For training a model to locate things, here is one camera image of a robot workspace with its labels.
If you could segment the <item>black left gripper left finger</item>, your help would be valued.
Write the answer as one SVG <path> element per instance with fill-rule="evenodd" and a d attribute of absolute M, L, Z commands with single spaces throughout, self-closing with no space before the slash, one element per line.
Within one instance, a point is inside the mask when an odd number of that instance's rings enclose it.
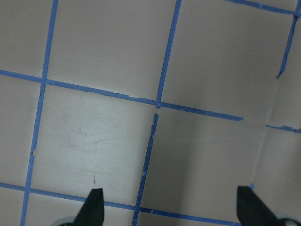
<path fill-rule="evenodd" d="M 103 189 L 92 189 L 78 212 L 74 226 L 102 226 L 104 223 Z"/>

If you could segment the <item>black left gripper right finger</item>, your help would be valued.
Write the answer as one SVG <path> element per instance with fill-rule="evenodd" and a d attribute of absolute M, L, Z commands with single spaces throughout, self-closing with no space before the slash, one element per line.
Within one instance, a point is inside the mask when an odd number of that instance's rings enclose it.
<path fill-rule="evenodd" d="M 278 218 L 248 186 L 237 187 L 237 218 L 242 226 L 278 226 Z"/>

